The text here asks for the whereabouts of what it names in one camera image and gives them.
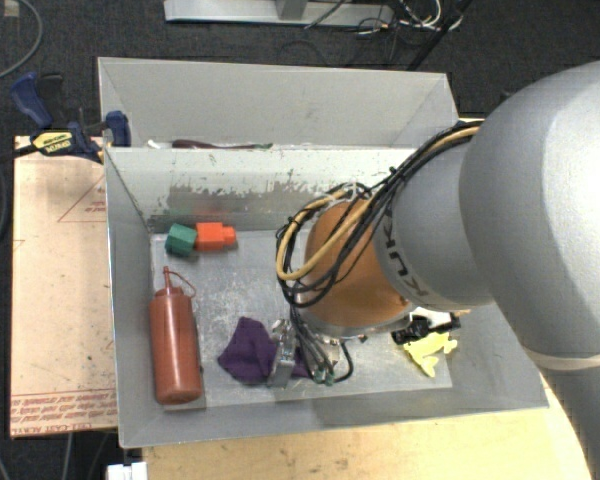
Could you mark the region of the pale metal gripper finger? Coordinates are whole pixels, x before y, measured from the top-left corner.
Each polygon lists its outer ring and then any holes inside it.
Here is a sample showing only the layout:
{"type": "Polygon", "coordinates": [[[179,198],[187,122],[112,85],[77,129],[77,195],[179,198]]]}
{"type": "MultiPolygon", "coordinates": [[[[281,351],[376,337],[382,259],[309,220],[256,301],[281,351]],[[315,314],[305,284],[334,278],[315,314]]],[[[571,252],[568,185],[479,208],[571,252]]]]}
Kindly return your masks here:
{"type": "Polygon", "coordinates": [[[267,386],[271,388],[285,388],[292,377],[295,365],[294,353],[276,354],[271,372],[267,378],[267,386]]]}
{"type": "Polygon", "coordinates": [[[272,338],[280,353],[294,353],[297,345],[296,331],[289,319],[278,319],[272,326],[272,338]]]}

